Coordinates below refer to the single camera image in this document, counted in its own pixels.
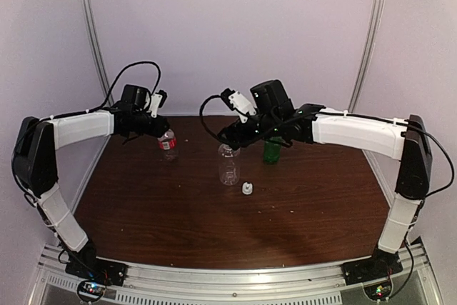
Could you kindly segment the clear bottle red label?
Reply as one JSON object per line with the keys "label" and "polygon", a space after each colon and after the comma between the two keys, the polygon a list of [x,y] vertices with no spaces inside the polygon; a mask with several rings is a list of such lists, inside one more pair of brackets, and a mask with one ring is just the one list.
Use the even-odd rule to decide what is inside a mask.
{"label": "clear bottle red label", "polygon": [[158,138],[158,144],[166,161],[173,161],[178,158],[176,135],[172,129],[169,129],[163,136]]}

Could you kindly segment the large clear plastic bottle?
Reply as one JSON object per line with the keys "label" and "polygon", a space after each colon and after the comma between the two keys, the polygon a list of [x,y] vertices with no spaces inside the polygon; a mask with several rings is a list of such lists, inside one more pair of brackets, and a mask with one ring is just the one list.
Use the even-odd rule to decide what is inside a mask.
{"label": "large clear plastic bottle", "polygon": [[227,144],[219,146],[219,180],[223,185],[233,186],[238,183],[241,174],[240,154],[240,149],[232,149]]}

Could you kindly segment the white nozzle bottle cap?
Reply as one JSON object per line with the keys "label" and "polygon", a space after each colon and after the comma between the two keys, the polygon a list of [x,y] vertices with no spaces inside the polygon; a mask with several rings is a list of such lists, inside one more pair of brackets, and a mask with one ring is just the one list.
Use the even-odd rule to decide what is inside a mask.
{"label": "white nozzle bottle cap", "polygon": [[253,184],[250,182],[244,182],[241,190],[244,195],[251,195],[253,193]]}

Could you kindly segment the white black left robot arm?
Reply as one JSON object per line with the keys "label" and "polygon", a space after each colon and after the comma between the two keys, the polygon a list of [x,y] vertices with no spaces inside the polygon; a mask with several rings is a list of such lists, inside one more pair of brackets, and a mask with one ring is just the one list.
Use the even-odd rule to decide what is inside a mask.
{"label": "white black left robot arm", "polygon": [[96,258],[94,244],[61,195],[56,151],[112,135],[125,139],[130,134],[160,138],[170,128],[167,119],[158,114],[166,98],[163,90],[150,92],[128,84],[113,106],[97,106],[44,119],[29,116],[21,123],[11,157],[12,174],[60,239],[76,269],[87,279],[98,278],[103,265]]}

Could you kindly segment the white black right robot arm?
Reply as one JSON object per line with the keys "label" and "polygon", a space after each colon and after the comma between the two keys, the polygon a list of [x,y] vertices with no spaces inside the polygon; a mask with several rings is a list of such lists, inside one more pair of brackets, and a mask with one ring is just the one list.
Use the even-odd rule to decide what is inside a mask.
{"label": "white black right robot arm", "polygon": [[369,275],[383,276],[397,259],[430,187],[433,158],[421,117],[376,119],[317,104],[296,109],[279,80],[252,87],[251,95],[252,101],[231,89],[220,95],[225,105],[238,114],[238,119],[217,135],[233,149],[279,138],[285,144],[297,141],[347,146],[399,161],[393,205],[372,257],[366,262]]}

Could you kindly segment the green plastic bottle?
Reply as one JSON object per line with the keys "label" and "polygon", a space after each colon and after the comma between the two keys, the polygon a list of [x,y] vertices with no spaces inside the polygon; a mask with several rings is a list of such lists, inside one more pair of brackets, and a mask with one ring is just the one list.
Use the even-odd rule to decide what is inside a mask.
{"label": "green plastic bottle", "polygon": [[276,164],[280,159],[281,153],[281,137],[271,137],[265,140],[263,147],[263,162],[265,164]]}

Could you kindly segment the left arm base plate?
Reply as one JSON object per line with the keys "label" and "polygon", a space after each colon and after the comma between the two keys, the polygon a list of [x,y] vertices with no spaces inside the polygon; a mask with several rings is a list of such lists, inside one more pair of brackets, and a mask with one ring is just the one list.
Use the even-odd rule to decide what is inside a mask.
{"label": "left arm base plate", "polygon": [[95,265],[88,268],[70,258],[65,267],[67,274],[77,276],[81,279],[95,281],[97,284],[106,286],[123,286],[126,276],[127,265],[109,261],[105,259],[96,259]]}

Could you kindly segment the left aluminium frame post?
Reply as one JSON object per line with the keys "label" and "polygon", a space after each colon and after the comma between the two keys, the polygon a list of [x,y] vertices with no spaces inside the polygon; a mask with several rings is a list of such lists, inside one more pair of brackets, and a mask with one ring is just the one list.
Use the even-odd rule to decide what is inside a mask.
{"label": "left aluminium frame post", "polygon": [[101,85],[101,90],[103,92],[103,95],[107,98],[107,103],[111,104],[113,98],[112,95],[110,95],[109,93],[110,84],[106,73],[104,59],[101,53],[98,34],[96,31],[96,23],[91,0],[81,0],[81,5],[86,23],[86,31],[89,38],[89,48],[93,56],[94,64],[96,67],[96,73]]}

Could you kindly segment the aluminium frame post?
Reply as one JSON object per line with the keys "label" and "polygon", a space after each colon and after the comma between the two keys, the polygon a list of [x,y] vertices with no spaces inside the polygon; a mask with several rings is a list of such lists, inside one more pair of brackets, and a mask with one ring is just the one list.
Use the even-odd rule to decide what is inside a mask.
{"label": "aluminium frame post", "polygon": [[103,95],[107,98],[107,103],[111,104],[113,98],[112,95],[110,95],[109,93],[110,84],[106,73],[104,59],[101,53],[98,34],[96,31],[96,23],[91,0],[81,0],[81,5],[86,23],[86,31],[89,38],[89,48],[93,56],[94,64],[96,67],[96,73],[101,85],[101,90],[103,92]]}
{"label": "aluminium frame post", "polygon": [[376,36],[381,23],[383,9],[386,0],[373,0],[371,6],[371,13],[368,22],[368,29],[366,34],[365,44],[361,55],[361,61],[356,76],[356,81],[353,87],[352,95],[348,104],[348,110],[354,111],[363,90],[363,84],[368,73],[368,68],[373,56],[373,50],[376,43]]}

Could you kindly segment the right aluminium frame post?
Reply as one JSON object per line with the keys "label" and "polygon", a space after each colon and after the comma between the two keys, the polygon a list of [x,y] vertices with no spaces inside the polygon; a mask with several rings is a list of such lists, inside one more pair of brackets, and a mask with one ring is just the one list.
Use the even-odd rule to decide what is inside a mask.
{"label": "right aluminium frame post", "polygon": [[386,0],[373,0],[371,6],[371,13],[368,22],[368,29],[366,34],[365,44],[361,55],[361,61],[356,76],[356,81],[353,87],[352,95],[348,104],[348,110],[354,111],[363,90],[363,84],[368,73],[368,68],[373,56],[373,50],[376,43],[376,36],[381,23],[383,9]]}

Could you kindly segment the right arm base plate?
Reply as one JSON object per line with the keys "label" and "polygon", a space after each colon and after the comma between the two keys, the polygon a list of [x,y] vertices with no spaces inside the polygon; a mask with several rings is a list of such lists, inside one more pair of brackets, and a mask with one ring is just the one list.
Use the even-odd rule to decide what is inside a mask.
{"label": "right arm base plate", "polygon": [[390,275],[403,271],[403,266],[398,258],[388,263],[369,257],[345,262],[341,268],[347,286],[377,279],[387,279]]}

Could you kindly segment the aluminium front rail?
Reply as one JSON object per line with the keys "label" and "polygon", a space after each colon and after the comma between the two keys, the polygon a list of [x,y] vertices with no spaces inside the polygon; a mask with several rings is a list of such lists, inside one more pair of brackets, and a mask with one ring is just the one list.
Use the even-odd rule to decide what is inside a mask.
{"label": "aluminium front rail", "polygon": [[[374,283],[346,283],[343,263],[272,269],[184,269],[122,262],[123,286],[106,287],[94,304],[443,304],[422,244],[411,245],[414,270],[388,301],[371,300]],[[25,304],[84,304],[76,295],[81,279],[65,273],[60,248],[46,244]]]}

